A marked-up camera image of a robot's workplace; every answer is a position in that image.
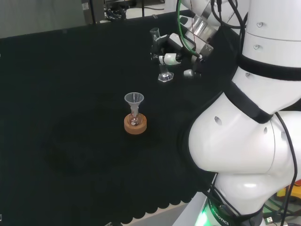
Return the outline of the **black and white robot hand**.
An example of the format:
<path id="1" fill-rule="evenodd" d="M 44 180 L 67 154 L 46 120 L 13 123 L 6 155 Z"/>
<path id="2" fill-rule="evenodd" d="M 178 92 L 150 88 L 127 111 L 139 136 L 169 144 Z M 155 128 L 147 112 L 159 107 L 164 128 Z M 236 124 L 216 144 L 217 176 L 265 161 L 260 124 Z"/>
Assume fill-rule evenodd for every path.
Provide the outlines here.
<path id="1" fill-rule="evenodd" d="M 180 38 L 177 34 L 172 33 L 170 35 L 164 35 L 156 38 L 153 42 L 151 50 L 151 59 L 159 64 L 159 76 L 160 82 L 171 81 L 174 74 L 168 70 L 169 67 L 179 66 L 183 59 L 190 59 L 192 62 L 192 68 L 183 72 L 186 78 L 193 78 L 196 75 L 200 75 L 198 66 L 203 63 L 207 57 L 212 53 L 213 47 L 209 44 L 205 44 L 200 52 L 200 57 L 193 56 L 189 51 L 184 49 Z"/>

